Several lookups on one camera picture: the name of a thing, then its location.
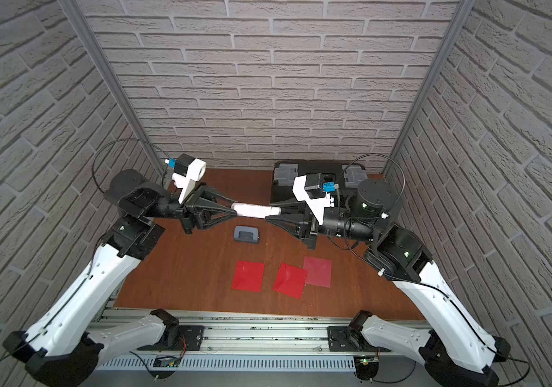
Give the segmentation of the white glue stick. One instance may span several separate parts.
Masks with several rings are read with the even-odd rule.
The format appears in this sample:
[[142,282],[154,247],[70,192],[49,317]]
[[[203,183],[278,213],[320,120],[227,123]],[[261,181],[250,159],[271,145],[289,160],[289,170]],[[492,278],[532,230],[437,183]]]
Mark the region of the white glue stick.
[[262,206],[249,203],[232,203],[231,209],[238,216],[245,218],[265,219],[269,216],[280,215],[282,209],[276,206]]

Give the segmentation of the red envelope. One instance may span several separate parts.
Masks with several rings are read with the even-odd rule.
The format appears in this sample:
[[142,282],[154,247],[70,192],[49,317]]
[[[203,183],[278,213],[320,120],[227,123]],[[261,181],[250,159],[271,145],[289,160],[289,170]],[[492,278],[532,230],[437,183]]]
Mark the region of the red envelope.
[[306,285],[308,272],[305,269],[281,264],[277,272],[273,290],[292,298],[300,299]]
[[332,285],[332,261],[306,256],[303,269],[307,271],[306,284],[330,288]]
[[259,293],[265,272],[263,263],[238,261],[232,280],[233,290]]

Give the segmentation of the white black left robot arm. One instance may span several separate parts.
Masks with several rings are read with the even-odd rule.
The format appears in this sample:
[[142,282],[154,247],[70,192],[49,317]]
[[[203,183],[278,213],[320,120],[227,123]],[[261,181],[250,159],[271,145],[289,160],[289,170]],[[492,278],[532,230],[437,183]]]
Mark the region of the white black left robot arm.
[[104,197],[122,216],[97,242],[90,264],[40,321],[4,341],[5,350],[47,386],[78,386],[102,364],[135,349],[181,345],[179,321],[163,309],[113,329],[87,327],[158,244],[165,230],[154,219],[177,219],[190,234],[237,217],[234,201],[204,183],[182,199],[133,169],[118,173]]

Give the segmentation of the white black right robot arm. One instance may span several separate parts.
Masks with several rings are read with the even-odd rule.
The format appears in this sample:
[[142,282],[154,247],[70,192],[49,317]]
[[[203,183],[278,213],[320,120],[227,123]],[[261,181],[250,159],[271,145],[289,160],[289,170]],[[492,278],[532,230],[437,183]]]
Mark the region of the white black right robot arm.
[[301,176],[295,179],[293,197],[274,207],[276,212],[266,221],[308,248],[314,248],[321,235],[365,244],[361,260],[396,285],[430,325],[426,330],[403,327],[360,311],[348,326],[354,347],[405,356],[442,386],[499,384],[492,367],[507,361],[509,343],[475,321],[420,238],[396,224],[402,200],[389,183],[369,178],[339,193],[317,174]]

